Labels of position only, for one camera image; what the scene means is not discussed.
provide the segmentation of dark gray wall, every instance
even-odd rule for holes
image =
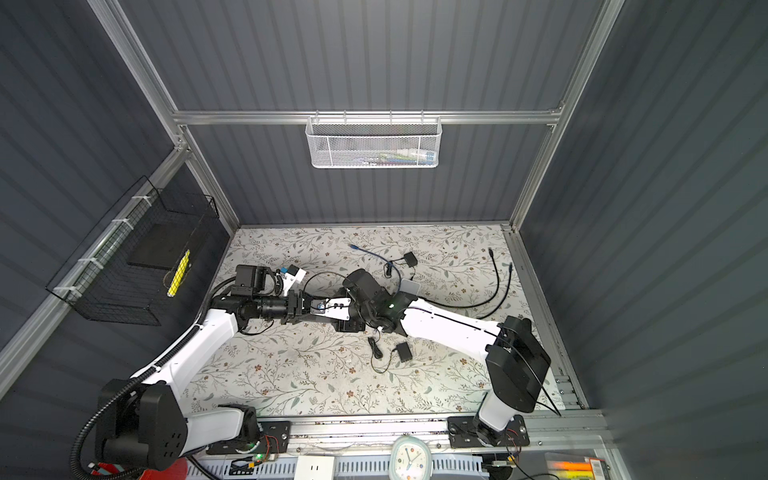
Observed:
[[[302,126],[190,128],[243,224],[509,220],[548,129],[449,125],[436,168],[340,170]]]
[[[764,478],[768,3],[629,2],[522,229],[635,478]]]
[[[172,146],[86,2],[0,2],[0,346]]]
[[[600,2],[122,2],[182,110],[556,108]]]
[[[186,167],[166,190],[200,193]],[[149,363],[191,325],[228,241],[221,222],[214,222],[179,289],[175,310],[161,326],[92,322],[77,313],[62,321],[0,400],[0,477],[70,478],[72,440],[93,414],[101,387]],[[93,451],[91,436],[83,450],[86,462],[94,460]]]

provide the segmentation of white mesh basket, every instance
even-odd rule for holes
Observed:
[[[439,119],[412,124],[306,122],[317,168],[434,168],[441,136]]]

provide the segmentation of wire mesh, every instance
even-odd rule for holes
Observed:
[[[324,124],[310,118],[306,139],[317,168],[434,168],[442,125]]]
[[[74,257],[72,280],[58,283],[61,275],[54,275],[46,289],[89,320],[158,326],[217,218],[216,204],[206,195],[153,188],[125,218],[112,220],[110,234],[92,255]],[[170,269],[137,265],[131,257],[156,226],[177,231],[176,243],[184,245]]]

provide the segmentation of robotic arm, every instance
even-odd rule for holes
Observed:
[[[112,380],[103,388],[99,406],[107,408],[94,416],[99,461],[164,470],[206,445],[257,442],[261,432],[254,407],[226,405],[186,416],[179,407],[189,381],[251,318],[321,321],[340,332],[371,326],[383,333],[429,339],[484,362],[492,389],[473,423],[487,445],[501,444],[516,413],[533,411],[550,359],[531,333],[531,320],[477,320],[410,293],[390,295],[364,269],[345,278],[337,298],[318,300],[290,290],[306,274],[295,266],[273,276],[277,295],[264,295],[260,292],[270,272],[239,265],[234,285],[221,294],[214,292],[205,318],[133,375],[143,377],[140,384],[122,394],[130,380]]]

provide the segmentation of clock face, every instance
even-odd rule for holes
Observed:
[[[426,480],[431,475],[432,456],[420,440],[412,437],[395,444],[389,462],[390,478],[395,480]]]

